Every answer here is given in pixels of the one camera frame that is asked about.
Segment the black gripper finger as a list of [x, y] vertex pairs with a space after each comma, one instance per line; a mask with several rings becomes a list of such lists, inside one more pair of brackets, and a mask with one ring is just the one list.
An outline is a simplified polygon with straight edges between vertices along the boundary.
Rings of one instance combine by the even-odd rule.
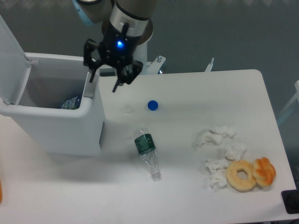
[[[95, 42], [92, 39], [87, 39], [84, 44], [84, 66], [87, 66], [90, 70], [91, 77], [89, 79], [89, 83], [93, 82], [96, 70], [103, 65], [103, 61], [101, 59], [101, 50], [102, 46], [100, 43]], [[99, 54], [98, 59], [94, 59], [92, 53], [97, 51]]]
[[134, 79], [141, 73], [143, 69], [143, 63], [133, 60], [129, 65], [123, 65], [117, 62], [116, 65], [117, 80], [113, 87], [112, 92], [116, 92], [118, 86], [123, 84], [131, 84]]

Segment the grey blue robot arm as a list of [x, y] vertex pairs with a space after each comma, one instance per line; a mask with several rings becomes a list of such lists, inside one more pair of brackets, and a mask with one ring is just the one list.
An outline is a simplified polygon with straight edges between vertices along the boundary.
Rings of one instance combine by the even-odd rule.
[[141, 73], [143, 63], [134, 60], [140, 43], [157, 5], [156, 0], [74, 0], [73, 5], [87, 25], [108, 21], [103, 40], [87, 39], [84, 44], [83, 64], [91, 71], [93, 81], [96, 70], [109, 65], [116, 70], [119, 85], [131, 84]]

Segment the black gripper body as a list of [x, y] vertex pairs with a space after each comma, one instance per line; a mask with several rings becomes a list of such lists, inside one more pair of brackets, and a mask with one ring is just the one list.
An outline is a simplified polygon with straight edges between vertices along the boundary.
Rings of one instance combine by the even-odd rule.
[[103, 39], [100, 45], [103, 47], [104, 59], [108, 65], [114, 68], [123, 68], [133, 63], [133, 54], [140, 41], [140, 36], [129, 34], [130, 24], [121, 24], [118, 30], [111, 22], [102, 24]]

